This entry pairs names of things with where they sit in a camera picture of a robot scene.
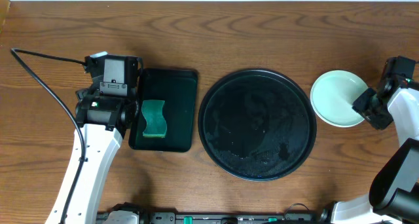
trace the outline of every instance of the green connector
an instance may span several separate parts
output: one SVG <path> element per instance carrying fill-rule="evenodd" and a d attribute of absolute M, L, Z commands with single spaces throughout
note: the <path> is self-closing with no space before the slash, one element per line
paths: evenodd
<path fill-rule="evenodd" d="M 192 224 L 192 217 L 183 218 L 183 224 Z"/>

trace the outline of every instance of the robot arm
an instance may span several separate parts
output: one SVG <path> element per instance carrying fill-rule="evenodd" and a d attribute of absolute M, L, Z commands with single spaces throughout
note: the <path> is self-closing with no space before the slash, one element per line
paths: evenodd
<path fill-rule="evenodd" d="M 80 127 L 86 156 L 66 213 L 66 223 L 95 223 L 103 186 L 126 129 L 138 113 L 136 86 L 141 58 L 101 52 L 85 58 L 92 76 L 90 88 L 76 92 L 75 120 Z M 60 223 L 81 159 L 77 133 L 69 166 L 46 223 Z"/>
<path fill-rule="evenodd" d="M 375 177 L 369 195 L 338 202 L 332 223 L 419 222 L 419 87 L 412 80 L 416 62 L 404 57 L 386 62 L 378 92 L 366 90 L 354 110 L 376 129 L 392 121 L 399 150 Z"/>
<path fill-rule="evenodd" d="M 76 184 L 70 205 L 67 211 L 66 223 L 95 223 L 99 202 L 105 184 L 109 167 L 117 153 L 122 136 L 114 128 L 112 131 L 105 130 L 104 125 L 85 124 L 81 128 L 86 148 L 86 158 L 79 180 Z M 70 186 L 75 177 L 79 159 L 81 157 L 81 145 L 79 135 L 75 132 L 73 152 L 64 180 L 58 193 L 55 205 L 46 223 L 57 224 L 60 222 L 63 208 Z"/>

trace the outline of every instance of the black tray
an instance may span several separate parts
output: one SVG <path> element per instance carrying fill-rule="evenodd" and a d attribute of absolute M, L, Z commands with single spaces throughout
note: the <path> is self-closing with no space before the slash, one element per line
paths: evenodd
<path fill-rule="evenodd" d="M 192 145 L 198 75 L 191 70 L 144 69 L 138 84 L 139 113 L 132 124 L 132 149 L 186 152 Z M 143 100 L 164 100 L 163 117 L 168 130 L 164 138 L 145 138 L 147 125 L 141 106 Z"/>

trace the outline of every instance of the round black plate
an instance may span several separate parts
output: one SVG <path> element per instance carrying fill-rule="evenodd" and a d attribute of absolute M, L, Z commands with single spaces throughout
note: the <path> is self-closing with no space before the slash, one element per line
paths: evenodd
<path fill-rule="evenodd" d="M 291 79 L 250 69 L 227 75 L 208 91 L 198 129 L 208 155 L 228 173 L 268 181 L 306 160 L 316 139 L 316 117 Z"/>

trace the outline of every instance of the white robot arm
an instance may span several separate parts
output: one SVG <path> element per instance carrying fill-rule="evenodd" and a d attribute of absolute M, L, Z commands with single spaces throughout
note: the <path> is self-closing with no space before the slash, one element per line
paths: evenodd
<path fill-rule="evenodd" d="M 67 211 L 66 223 L 95 223 L 99 202 L 109 167 L 122 143 L 116 128 L 105 130 L 104 125 L 85 124 L 81 131 L 86 145 L 86 158 L 79 180 L 73 191 Z M 46 221 L 57 224 L 61 220 L 64 204 L 70 191 L 81 157 L 81 143 L 75 132 L 73 152 L 54 207 Z"/>
<path fill-rule="evenodd" d="M 394 121 L 401 148 L 376 176 L 369 194 L 335 204 L 331 223 L 419 221 L 419 87 L 412 80 L 415 64 L 400 56 L 389 59 L 378 92 L 368 89 L 354 102 L 354 110 L 377 129 L 385 129 Z"/>

